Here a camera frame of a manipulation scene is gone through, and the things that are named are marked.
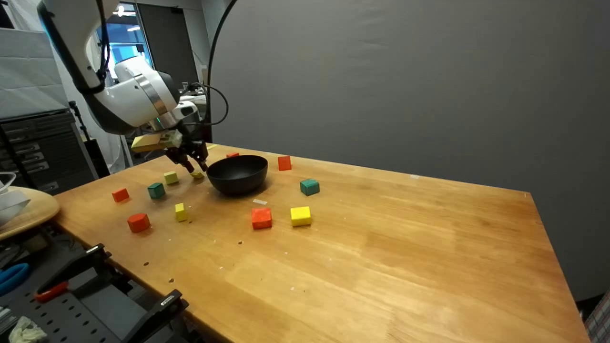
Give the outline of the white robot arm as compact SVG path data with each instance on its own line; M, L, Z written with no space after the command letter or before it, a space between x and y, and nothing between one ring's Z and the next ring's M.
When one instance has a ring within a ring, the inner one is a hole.
M185 128L185 112L196 111L185 101L169 74L152 69L143 57L110 65L106 21L120 0L40 0L38 17L61 57L74 88L106 133L126 135L150 124L171 139L164 154L194 172L207 170L206 143Z

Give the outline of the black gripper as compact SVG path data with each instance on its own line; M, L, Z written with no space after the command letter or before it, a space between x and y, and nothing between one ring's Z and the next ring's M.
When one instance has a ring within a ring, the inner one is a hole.
M198 137L194 137L187 128L179 126L175 131L179 131L183 135L183 141L179 147L171 147L166 149L166 156L175 162L181 164L190 175L194 175L194 168L188 162L188 158L192 158L202 172L207 173L207 149L206 143Z

